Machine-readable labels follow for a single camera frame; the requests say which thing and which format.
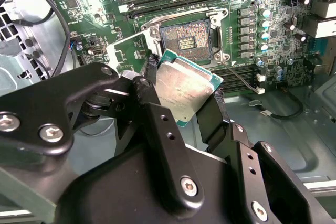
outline wire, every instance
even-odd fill
[[[291,92],[289,92],[287,89],[285,88],[280,88],[280,90],[285,93],[292,101],[294,101],[299,109],[294,112],[293,114],[290,114],[290,115],[276,115],[270,111],[268,111],[262,104],[260,101],[257,101],[257,100],[253,100],[249,103],[250,106],[252,107],[258,107],[259,110],[261,112],[264,112],[263,114],[264,115],[269,115],[270,117],[274,118],[274,119],[279,119],[279,120],[288,120],[288,119],[293,119],[293,118],[296,118],[297,116],[299,116],[302,112],[303,112],[303,104],[302,102],[295,96],[293,95]]]
[[[96,137],[96,136],[101,136],[102,134],[106,133],[109,129],[111,129],[111,127],[114,125],[114,119],[112,119],[112,122],[104,129],[102,130],[101,132],[98,132],[96,134],[89,134],[89,133],[86,133],[85,131],[83,130],[79,130],[82,134],[84,134],[85,136],[88,136],[88,137]]]
[[[27,21],[27,20],[24,20],[24,19],[15,19],[15,20],[12,20],[12,22],[16,25],[32,27],[32,26],[40,25],[40,24],[46,22],[48,19],[51,18],[53,13],[54,13],[54,10],[52,8],[50,8],[48,14],[43,19],[41,19],[39,21],[31,22],[31,21]]]
[[[243,77],[241,77],[239,74],[237,74],[231,67],[229,67],[226,63],[222,62],[222,64],[231,72],[233,73],[237,78],[239,78],[239,80],[241,80],[243,82],[243,84],[248,87],[249,89],[251,89],[253,92],[256,92],[257,94],[259,94],[259,91],[255,88],[253,88],[250,84],[247,83],[247,81],[244,80]]]
[[[55,70],[51,75],[52,77],[54,77],[54,76],[57,76],[61,73],[62,68],[64,66],[64,62],[65,62],[67,52],[68,52],[68,46],[70,44],[70,29],[69,29],[68,23],[66,22],[66,20],[62,16],[61,12],[54,5],[53,1],[52,0],[45,0],[45,1],[47,1],[47,3],[50,5],[50,7],[55,12],[56,16],[58,17],[58,19],[59,19],[59,21],[60,21],[60,23],[63,27],[64,33],[65,33],[65,43],[64,43],[64,46],[63,46],[63,49],[62,49],[62,53],[61,53],[61,56],[59,57],[58,63],[55,67]]]
[[[29,56],[30,56],[34,61],[36,61],[37,64],[39,64],[39,65],[43,68],[43,70],[44,70],[44,72],[46,73],[48,79],[50,79],[51,76],[50,76],[49,71],[48,71],[48,69],[46,68],[46,66],[45,66],[41,61],[39,61],[35,56],[33,56],[33,55],[29,55]]]

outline capacitor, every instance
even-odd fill
[[[255,63],[257,66],[263,66],[265,64],[260,58],[256,58]]]
[[[266,51],[268,49],[268,45],[265,44],[265,43],[260,43],[258,48],[261,50],[261,51]]]
[[[282,75],[280,75],[280,74],[275,74],[275,75],[274,75],[274,78],[275,78],[277,81],[281,81],[281,80],[282,80]]]
[[[261,38],[263,40],[268,40],[269,34],[265,31],[262,31],[261,33],[259,33],[259,38]]]
[[[260,21],[259,26],[263,27],[263,28],[268,28],[270,26],[269,21],[263,19],[262,21]]]
[[[261,9],[259,13],[264,18],[268,18],[271,15],[271,11],[266,8]]]
[[[283,26],[284,26],[286,29],[291,30],[291,31],[293,31],[293,30],[295,29],[295,25],[293,25],[292,23],[289,23],[289,22],[284,23]]]
[[[301,35],[301,34],[295,34],[294,35],[295,39],[304,42],[306,40],[306,36],[305,35]]]
[[[298,0],[298,1],[304,5],[308,5],[310,2],[310,0]]]
[[[275,71],[275,74],[277,74],[279,76],[284,73],[284,70],[282,69],[281,66],[277,66],[274,71]]]

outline black cable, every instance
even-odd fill
[[[294,101],[298,105],[299,109],[296,112],[294,112],[293,114],[290,114],[290,115],[276,115],[274,113],[271,113],[271,114],[269,114],[269,116],[274,118],[274,119],[279,119],[279,120],[289,120],[289,119],[296,118],[297,116],[299,116],[303,112],[302,102],[295,95],[293,95],[291,92],[289,92],[287,89],[280,88],[280,90],[283,93],[285,93],[292,101]],[[254,100],[254,99],[252,99],[248,96],[247,96],[247,98],[251,101],[256,101],[256,100]],[[250,105],[250,106],[256,106],[260,111],[267,111],[267,109],[260,103],[256,104],[256,105]]]
[[[70,44],[70,29],[69,29],[68,23],[66,22],[66,20],[62,16],[61,12],[54,5],[53,1],[52,0],[45,0],[45,1],[47,1],[47,3],[50,5],[50,7],[55,12],[56,16],[58,17],[58,19],[59,19],[59,21],[60,21],[60,23],[63,27],[64,33],[65,33],[65,43],[64,43],[64,46],[63,46],[63,49],[62,49],[62,53],[61,53],[61,56],[59,57],[58,63],[55,67],[55,70],[51,75],[52,77],[54,77],[54,76],[57,76],[61,73],[62,68],[64,66],[64,62],[65,62],[67,52],[68,52],[68,47],[69,47],[69,44]]]
[[[27,20],[24,20],[24,19],[15,19],[15,20],[12,20],[12,22],[16,25],[32,27],[32,26],[36,26],[36,25],[40,25],[40,24],[44,23],[45,21],[47,21],[52,16],[53,13],[54,13],[54,10],[52,8],[50,8],[48,14],[43,19],[41,19],[39,21],[32,22],[32,21],[27,21]]]
[[[112,122],[104,129],[102,130],[101,132],[98,132],[96,134],[89,134],[89,133],[86,133],[85,131],[83,130],[79,130],[82,134],[84,134],[85,136],[89,136],[89,137],[96,137],[96,136],[100,136],[104,133],[106,133],[109,129],[111,129],[111,127],[114,125],[114,119],[112,119]]]
[[[50,76],[50,74],[49,74],[48,69],[46,68],[46,66],[44,66],[44,64],[43,64],[41,61],[39,61],[36,57],[34,57],[33,55],[29,55],[29,56],[30,56],[34,61],[36,61],[37,64],[39,64],[39,65],[43,68],[43,70],[44,70],[44,72],[46,73],[48,79],[50,79],[51,76]]]

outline integrated circuit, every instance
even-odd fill
[[[191,61],[212,59],[209,20],[162,27],[160,34],[164,49]]]
[[[68,8],[76,8],[78,7],[77,1],[76,0],[65,0]]]

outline motherboard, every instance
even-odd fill
[[[310,58],[326,37],[317,35],[313,0],[53,1],[81,65],[141,72],[150,54],[170,49],[222,77],[227,95],[250,92],[227,67],[263,92],[309,83]]]

